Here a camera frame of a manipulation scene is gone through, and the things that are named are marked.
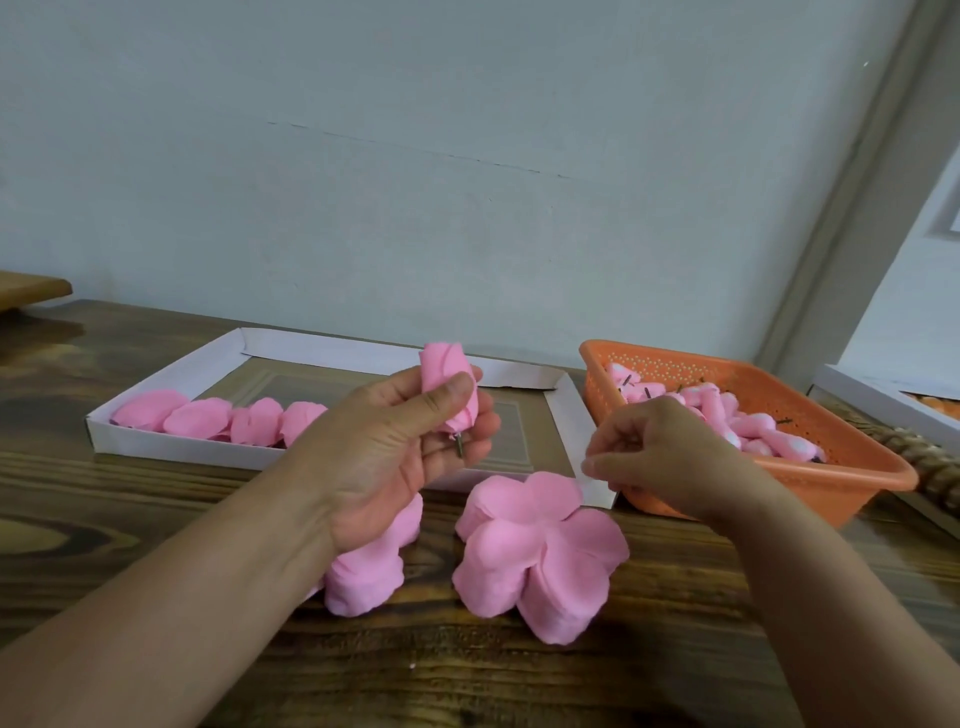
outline table surface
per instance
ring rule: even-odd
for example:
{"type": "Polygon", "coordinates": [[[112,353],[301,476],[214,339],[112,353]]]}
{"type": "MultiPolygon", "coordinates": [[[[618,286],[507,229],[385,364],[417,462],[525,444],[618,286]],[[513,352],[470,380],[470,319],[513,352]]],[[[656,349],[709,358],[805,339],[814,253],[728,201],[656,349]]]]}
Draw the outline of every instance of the table surface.
{"type": "MultiPolygon", "coordinates": [[[[252,474],[94,455],[84,415],[237,322],[110,303],[0,314],[0,640],[68,607],[252,474]]],[[[210,726],[800,725],[730,545],[698,523],[613,511],[631,560],[566,647],[516,611],[478,619],[450,574],[465,498],[426,492],[406,583],[334,618],[311,600],[210,726]]],[[[843,529],[960,654],[960,543],[889,495],[843,529]]]]}

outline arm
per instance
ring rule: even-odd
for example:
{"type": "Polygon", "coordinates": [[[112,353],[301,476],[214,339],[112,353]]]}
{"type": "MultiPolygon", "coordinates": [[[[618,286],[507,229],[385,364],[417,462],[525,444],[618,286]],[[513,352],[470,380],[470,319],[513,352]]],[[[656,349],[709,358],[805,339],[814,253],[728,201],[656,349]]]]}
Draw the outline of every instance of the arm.
{"type": "Polygon", "coordinates": [[[836,531],[682,406],[617,410],[584,466],[731,538],[808,725],[960,721],[960,667],[836,531]]]}
{"type": "Polygon", "coordinates": [[[199,723],[339,553],[486,456],[499,420],[483,392],[464,461],[430,434],[472,388],[463,375],[422,394],[417,368],[331,408],[268,471],[0,653],[0,724],[199,723]]]}

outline person's right hand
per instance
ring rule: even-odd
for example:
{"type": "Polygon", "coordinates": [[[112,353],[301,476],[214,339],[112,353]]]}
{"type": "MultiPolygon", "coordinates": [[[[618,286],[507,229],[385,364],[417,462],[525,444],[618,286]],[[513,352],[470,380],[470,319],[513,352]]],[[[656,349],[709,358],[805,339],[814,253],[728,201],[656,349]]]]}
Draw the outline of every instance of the person's right hand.
{"type": "Polygon", "coordinates": [[[584,474],[640,488],[714,530],[788,491],[669,397],[616,409],[593,434],[584,474]]]}

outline wall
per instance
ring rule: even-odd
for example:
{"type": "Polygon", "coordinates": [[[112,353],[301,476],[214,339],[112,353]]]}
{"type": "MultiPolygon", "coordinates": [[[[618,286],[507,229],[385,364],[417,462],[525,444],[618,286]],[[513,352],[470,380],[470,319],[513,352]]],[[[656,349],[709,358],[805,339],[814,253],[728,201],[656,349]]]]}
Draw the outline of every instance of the wall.
{"type": "Polygon", "coordinates": [[[0,264],[576,364],[759,347],[908,0],[7,0],[0,264]]]}
{"type": "MultiPolygon", "coordinates": [[[[956,90],[960,103],[960,89],[956,90]]],[[[864,374],[960,386],[960,146],[840,362],[864,374]]]]}
{"type": "MultiPolygon", "coordinates": [[[[899,273],[893,274],[889,282],[886,277],[895,261],[902,270],[899,252],[904,241],[931,230],[928,215],[926,222],[918,221],[924,217],[922,210],[938,180],[947,180],[945,184],[950,185],[950,175],[944,178],[943,173],[958,143],[960,12],[954,9],[884,144],[874,174],[841,231],[816,294],[786,348],[780,367],[775,370],[777,376],[805,389],[821,364],[842,360],[881,374],[881,369],[892,371],[902,366],[901,356],[920,362],[931,351],[933,339],[926,339],[928,329],[924,321],[944,322],[943,314],[937,314],[935,319],[927,317],[937,309],[935,299],[947,303],[943,297],[949,295],[951,288],[956,290],[956,274],[953,282],[944,286],[942,280],[936,279],[948,272],[928,268],[930,278],[917,288],[912,303],[903,310],[905,315],[898,314],[896,319],[881,320],[890,314],[890,309],[881,303],[888,294],[881,295],[878,288],[882,282],[889,292],[892,286],[898,285],[899,273]],[[924,303],[927,298],[931,305],[924,303]],[[861,321],[865,321],[868,308],[873,309],[874,299],[877,308],[870,315],[872,323],[861,331],[861,321]],[[884,309],[885,313],[878,319],[876,313],[884,309]],[[891,336],[899,343],[893,347],[875,346],[883,340],[889,343],[891,336]],[[848,346],[852,348],[845,353],[848,346]]],[[[948,227],[948,224],[941,225],[944,230],[948,227]]],[[[960,244],[953,243],[944,250],[960,252],[960,244]]],[[[956,340],[956,324],[941,330],[937,338],[949,336],[950,331],[956,340]]]]}

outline orange basket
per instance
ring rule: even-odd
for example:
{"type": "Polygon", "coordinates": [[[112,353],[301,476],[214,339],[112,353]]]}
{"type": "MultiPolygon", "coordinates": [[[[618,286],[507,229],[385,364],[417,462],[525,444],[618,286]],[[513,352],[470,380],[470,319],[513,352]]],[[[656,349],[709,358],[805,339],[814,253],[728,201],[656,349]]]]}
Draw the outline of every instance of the orange basket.
{"type": "MultiPolygon", "coordinates": [[[[851,519],[878,491],[911,491],[917,486],[917,473],[905,460],[752,364],[599,339],[581,344],[580,355],[587,362],[584,399],[598,424],[626,405],[607,375],[610,362],[633,369],[645,381],[662,382],[667,391],[703,377],[733,392],[744,412],[792,420],[780,429],[823,448],[826,464],[751,457],[833,526],[851,519]]],[[[683,518],[653,496],[640,491],[624,495],[641,511],[683,518]]]]}

